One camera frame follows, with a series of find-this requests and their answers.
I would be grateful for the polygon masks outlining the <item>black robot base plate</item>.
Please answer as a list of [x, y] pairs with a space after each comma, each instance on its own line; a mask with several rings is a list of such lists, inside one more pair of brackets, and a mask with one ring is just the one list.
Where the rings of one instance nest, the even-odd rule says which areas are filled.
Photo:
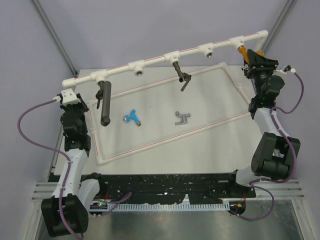
[[188, 196], [190, 203], [217, 204], [224, 198], [255, 198], [256, 192], [250, 187], [236, 183], [236, 174], [122, 174], [106, 175], [92, 173], [82, 175], [81, 181], [97, 179], [100, 191], [96, 199], [107, 197], [119, 201], [126, 194], [131, 196], [127, 204], [173, 205], [182, 203]]

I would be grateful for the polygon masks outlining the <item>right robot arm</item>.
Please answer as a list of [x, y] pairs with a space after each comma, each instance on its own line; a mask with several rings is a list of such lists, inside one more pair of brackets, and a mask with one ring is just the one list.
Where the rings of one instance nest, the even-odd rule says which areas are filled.
[[299, 81], [301, 77], [290, 65], [278, 70], [279, 62], [266, 58], [262, 51], [238, 48], [243, 56], [244, 76], [251, 80], [255, 96], [250, 100], [248, 112], [258, 125], [262, 134], [253, 154], [250, 166], [237, 170], [235, 179], [228, 182], [226, 191], [231, 197], [238, 197], [245, 187], [265, 181], [276, 184], [285, 183], [292, 178], [297, 167], [297, 156], [301, 142], [291, 137], [282, 127], [277, 113], [293, 113], [276, 105], [276, 98], [285, 86], [283, 76], [293, 74]]

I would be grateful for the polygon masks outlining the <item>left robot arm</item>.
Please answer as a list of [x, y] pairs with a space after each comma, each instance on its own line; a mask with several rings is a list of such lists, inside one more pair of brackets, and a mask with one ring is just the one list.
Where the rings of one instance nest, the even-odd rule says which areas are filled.
[[91, 149], [85, 113], [89, 110], [80, 94], [63, 91], [58, 95], [64, 136], [66, 161], [58, 184], [50, 198], [41, 202], [41, 213], [50, 237], [72, 235], [84, 238], [88, 229], [89, 209], [94, 198], [102, 199], [107, 193], [105, 184], [98, 179], [82, 180], [83, 168]]

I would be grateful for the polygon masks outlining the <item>white PVC pipe frame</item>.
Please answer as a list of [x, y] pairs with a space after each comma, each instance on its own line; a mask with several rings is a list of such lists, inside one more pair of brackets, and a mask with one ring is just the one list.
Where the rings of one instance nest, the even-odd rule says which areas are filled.
[[[261, 47], [264, 44], [267, 37], [268, 37], [268, 31], [262, 30], [246, 36], [241, 35], [241, 36], [232, 37], [228, 40], [223, 40], [215, 43], [210, 42], [210, 43], [202, 44], [190, 49], [185, 49], [181, 51], [176, 50], [169, 53], [165, 53], [162, 56], [150, 58], [147, 60], [137, 60], [123, 66], [94, 71], [94, 72], [91, 72], [89, 75], [65, 79], [62, 81], [62, 86], [64, 89], [74, 89], [76, 86], [87, 83], [87, 82], [96, 82], [98, 84], [101, 81], [103, 82], [107, 81], [107, 78], [110, 76], [114, 76], [114, 75], [125, 73], [125, 72], [133, 72], [136, 77], [140, 77], [144, 73], [144, 68], [150, 65], [154, 65], [162, 62], [169, 62], [173, 66], [174, 62], [178, 62], [179, 64], [180, 58], [189, 56], [189, 55], [199, 54], [199, 53], [204, 54], [204, 56], [207, 58], [210, 58], [212, 57], [215, 49], [233, 46], [238, 50], [238, 47], [245, 46], [245, 42], [252, 41], [252, 40], [257, 41], [254, 47], [254, 50], [258, 51], [258, 50], [261, 50]], [[249, 103], [250, 102], [249, 96], [246, 94], [245, 90], [243, 89], [243, 81], [236, 79], [236, 77], [233, 75], [233, 73], [231, 72], [231, 70], [229, 69], [228, 65], [225, 62], [220, 62], [216, 65], [202, 68], [202, 69], [190, 72], [188, 74], [193, 76], [193, 75], [202, 74], [208, 71], [213, 71], [216, 69], [223, 69], [225, 71], [225, 73], [233, 82], [235, 89], [239, 92], [239, 94], [246, 101], [246, 103]], [[132, 93], [150, 89], [153, 87], [157, 87], [178, 79], [179, 79], [178, 76], [171, 77], [171, 78], [160, 80], [147, 85], [139, 86], [133, 89], [125, 90], [123, 92], [112, 94], [111, 99], [122, 97], [127, 94], [132, 94]]]

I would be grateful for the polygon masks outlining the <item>orange faucet chrome knob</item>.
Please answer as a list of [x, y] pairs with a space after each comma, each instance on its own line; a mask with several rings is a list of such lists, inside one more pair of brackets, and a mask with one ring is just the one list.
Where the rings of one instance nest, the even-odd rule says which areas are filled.
[[[239, 52], [240, 54], [242, 54], [243, 59], [244, 59], [244, 62], [245, 62], [246, 64], [249, 64], [250, 61], [249, 61], [248, 52], [247, 52], [247, 50], [246, 50], [246, 47], [245, 47], [244, 45], [242, 45], [242, 46], [239, 46], [237, 50], [238, 50], [238, 52]], [[256, 51], [256, 53], [257, 53], [259, 56], [261, 56], [261, 57], [264, 57], [264, 56], [265, 56], [262, 50], [258, 50], [258, 51]]]

